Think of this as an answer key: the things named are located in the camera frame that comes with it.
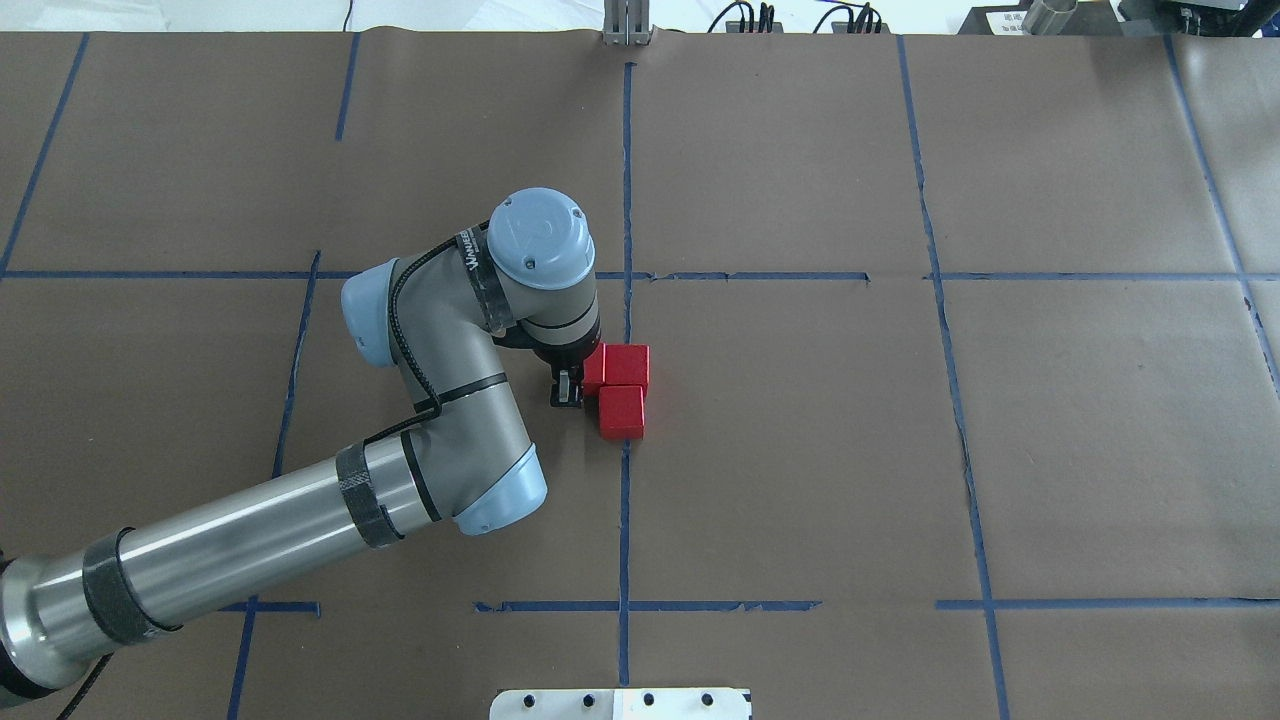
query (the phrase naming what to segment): red block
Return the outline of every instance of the red block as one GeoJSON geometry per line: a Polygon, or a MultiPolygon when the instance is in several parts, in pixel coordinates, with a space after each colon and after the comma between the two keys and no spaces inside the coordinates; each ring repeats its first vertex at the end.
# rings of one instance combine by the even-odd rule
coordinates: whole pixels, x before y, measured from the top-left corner
{"type": "Polygon", "coordinates": [[[604,439],[640,439],[644,437],[643,387],[604,386],[600,388],[600,436],[604,439]]]}
{"type": "Polygon", "coordinates": [[[595,346],[595,352],[582,363],[582,397],[595,397],[604,384],[605,345],[595,346]]]}
{"type": "Polygon", "coordinates": [[[604,356],[604,384],[637,386],[649,395],[649,346],[611,345],[604,356]]]}

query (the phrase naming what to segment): light blue joint cap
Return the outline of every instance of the light blue joint cap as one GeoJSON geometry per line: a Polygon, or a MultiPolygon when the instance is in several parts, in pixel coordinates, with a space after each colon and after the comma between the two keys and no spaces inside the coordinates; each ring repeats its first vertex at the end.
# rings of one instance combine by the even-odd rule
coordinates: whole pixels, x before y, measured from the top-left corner
{"type": "Polygon", "coordinates": [[[547,478],[538,464],[538,446],[530,445],[520,460],[453,521],[465,536],[483,536],[538,510],[544,500],[547,478]]]}
{"type": "Polygon", "coordinates": [[[396,260],[392,258],[342,283],[342,316],[347,320],[347,332],[356,341],[360,355],[375,368],[396,364],[387,328],[387,301],[396,260]]]}
{"type": "Polygon", "coordinates": [[[563,192],[530,187],[489,218],[489,254],[502,272],[534,290],[573,287],[595,265],[586,214],[563,192]]]}

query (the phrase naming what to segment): metal bracket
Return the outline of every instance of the metal bracket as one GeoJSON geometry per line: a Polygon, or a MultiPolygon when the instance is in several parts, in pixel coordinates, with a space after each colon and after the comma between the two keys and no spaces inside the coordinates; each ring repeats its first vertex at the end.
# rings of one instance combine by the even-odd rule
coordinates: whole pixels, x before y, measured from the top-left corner
{"type": "Polygon", "coordinates": [[[507,691],[489,720],[750,720],[751,691],[735,688],[621,688],[507,691]]]}
{"type": "Polygon", "coordinates": [[[604,0],[605,45],[649,45],[649,0],[604,0]]]}

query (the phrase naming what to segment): robotic arm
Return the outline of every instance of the robotic arm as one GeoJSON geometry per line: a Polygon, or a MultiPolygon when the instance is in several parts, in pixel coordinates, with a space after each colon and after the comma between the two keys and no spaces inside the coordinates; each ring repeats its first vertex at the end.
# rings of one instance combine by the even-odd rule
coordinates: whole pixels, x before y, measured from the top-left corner
{"type": "Polygon", "coordinates": [[[556,406],[581,405],[595,350],[595,246],[548,188],[488,223],[343,287],[374,365],[399,365],[417,415],[334,457],[65,557],[0,560],[0,708],[74,683],[100,656],[311,569],[452,518],[470,536],[536,510],[547,482],[495,343],[552,368],[556,406]]]}

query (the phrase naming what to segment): white metal bracket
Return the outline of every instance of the white metal bracket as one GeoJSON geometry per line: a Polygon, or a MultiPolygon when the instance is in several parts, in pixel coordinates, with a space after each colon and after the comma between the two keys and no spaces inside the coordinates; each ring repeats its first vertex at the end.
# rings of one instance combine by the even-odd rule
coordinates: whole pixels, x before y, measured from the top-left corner
{"type": "Polygon", "coordinates": [[[489,720],[751,720],[751,691],[621,688],[506,691],[489,720]]]}
{"type": "Polygon", "coordinates": [[[605,45],[649,45],[649,0],[604,0],[605,45]]]}

